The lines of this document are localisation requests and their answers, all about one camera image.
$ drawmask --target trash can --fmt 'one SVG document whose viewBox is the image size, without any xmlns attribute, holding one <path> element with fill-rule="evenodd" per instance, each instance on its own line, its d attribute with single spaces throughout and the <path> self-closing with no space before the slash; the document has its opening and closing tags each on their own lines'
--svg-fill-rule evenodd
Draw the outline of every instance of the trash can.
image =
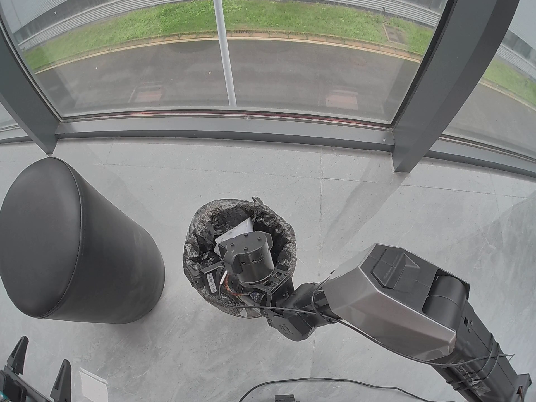
<svg viewBox="0 0 536 402">
<path fill-rule="evenodd" d="M 258 197 L 253 197 L 253 202 L 240 199 L 218 199 L 205 204 L 195 213 L 184 244 L 183 268 L 186 277 L 189 278 L 190 275 L 188 267 L 200 271 L 221 261 L 214 251 L 217 244 L 216 238 L 243 223 L 247 218 L 251 218 L 254 231 L 267 232 L 272 236 L 273 246 L 270 253 L 274 266 L 288 270 L 292 275 L 297 261 L 294 230 L 285 222 L 285 219 L 264 205 Z M 230 308 L 222 303 L 205 287 L 196 287 L 193 281 L 190 283 L 205 301 L 223 312 L 244 318 L 260 317 L 254 309 L 241 308 L 244 304 L 223 286 L 221 292 L 227 298 L 226 302 L 236 305 L 236 308 Z"/>
<path fill-rule="evenodd" d="M 13 182 L 0 209 L 0 277 L 36 318 L 129 323 L 164 288 L 164 262 L 149 233 L 70 165 L 47 157 Z"/>
</svg>

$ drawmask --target white pole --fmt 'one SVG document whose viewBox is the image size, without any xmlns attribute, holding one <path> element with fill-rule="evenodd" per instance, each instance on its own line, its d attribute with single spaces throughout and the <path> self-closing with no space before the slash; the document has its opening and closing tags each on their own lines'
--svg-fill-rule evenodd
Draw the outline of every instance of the white pole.
<svg viewBox="0 0 536 402">
<path fill-rule="evenodd" d="M 214 1 L 214 13 L 216 14 L 216 27 L 218 28 L 218 40 L 220 41 L 221 62 L 224 65 L 225 86 L 227 87 L 227 97 L 229 105 L 236 107 L 236 95 L 234 92 L 233 72 L 231 70 L 231 58 L 229 57 L 229 47 L 227 46 L 227 35 L 225 33 L 224 7 L 221 0 Z"/>
</svg>

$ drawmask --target white paper in trash can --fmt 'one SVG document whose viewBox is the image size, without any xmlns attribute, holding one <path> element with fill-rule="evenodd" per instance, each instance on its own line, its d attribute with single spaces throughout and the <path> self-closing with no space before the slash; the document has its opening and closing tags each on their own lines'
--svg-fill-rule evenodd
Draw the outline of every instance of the white paper in trash can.
<svg viewBox="0 0 536 402">
<path fill-rule="evenodd" d="M 218 247 L 218 244 L 222 241 L 228 240 L 230 238 L 238 237 L 239 235 L 246 234 L 248 232 L 253 232 L 253 222 L 250 218 L 245 219 L 244 222 L 241 224 L 236 225 L 233 229 L 230 229 L 224 235 L 220 235 L 218 238 L 216 238 L 216 247 L 214 247 L 214 251 L 220 255 L 220 248 Z"/>
</svg>

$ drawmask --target gray tile floor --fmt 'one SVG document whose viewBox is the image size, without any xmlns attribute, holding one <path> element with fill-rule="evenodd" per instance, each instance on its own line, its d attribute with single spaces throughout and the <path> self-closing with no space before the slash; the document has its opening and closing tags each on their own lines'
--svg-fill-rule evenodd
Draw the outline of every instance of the gray tile floor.
<svg viewBox="0 0 536 402">
<path fill-rule="evenodd" d="M 311 375 L 462 400 L 432 368 L 342 326 L 294 343 L 262 318 L 228 316 L 205 303 L 182 272 L 190 219 L 210 200 L 251 196 L 293 225 L 295 283 L 324 278 L 372 243 L 399 245 L 468 280 L 476 312 L 503 350 L 516 353 L 516 371 L 536 377 L 535 180 L 432 160 L 395 175 L 388 154 L 280 144 L 63 140 L 54 156 L 151 233 L 167 278 L 157 307 L 128 325 L 29 318 L 0 288 L 0 360 L 28 335 L 24 375 L 44 392 L 68 358 L 76 402 L 236 402 L 260 382 Z M 33 144 L 0 145 L 0 201 L 42 157 Z M 278 393 L 294 393 L 301 402 L 412 400 L 355 385 L 306 383 L 266 387 L 245 401 L 268 402 Z M 536 387 L 526 400 L 536 401 Z"/>
</svg>

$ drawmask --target robotic arm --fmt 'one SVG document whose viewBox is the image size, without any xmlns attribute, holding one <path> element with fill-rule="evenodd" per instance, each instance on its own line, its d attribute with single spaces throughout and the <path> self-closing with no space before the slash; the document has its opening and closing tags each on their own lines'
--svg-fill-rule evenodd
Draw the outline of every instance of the robotic arm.
<svg viewBox="0 0 536 402">
<path fill-rule="evenodd" d="M 290 272 L 274 267 L 271 248 L 270 234 L 242 234 L 219 244 L 221 263 L 185 273 L 192 285 L 245 305 L 232 307 L 257 308 L 293 341 L 345 320 L 379 345 L 431 364 L 470 402 L 523 402 L 531 378 L 513 370 L 469 304 L 465 281 L 404 249 L 373 245 L 322 283 L 294 289 Z"/>
</svg>

